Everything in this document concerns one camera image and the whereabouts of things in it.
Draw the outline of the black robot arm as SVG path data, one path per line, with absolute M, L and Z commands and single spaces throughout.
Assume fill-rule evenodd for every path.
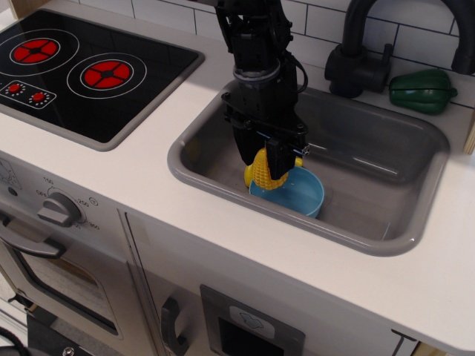
M 295 113 L 297 72 L 303 67 L 287 50 L 291 22 L 280 1 L 217 1 L 214 5 L 228 51 L 234 85 L 221 98 L 241 159 L 250 165 L 265 148 L 272 179 L 283 177 L 308 152 L 307 125 Z

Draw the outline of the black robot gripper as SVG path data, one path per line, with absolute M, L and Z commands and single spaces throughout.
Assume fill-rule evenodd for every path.
M 232 124 L 241 159 L 251 165 L 264 146 L 272 179 L 295 166 L 295 156 L 306 156 L 307 124 L 295 113 L 298 95 L 307 88 L 308 75 L 300 62 L 279 61 L 270 73 L 236 70 L 234 81 L 221 95 L 225 120 Z

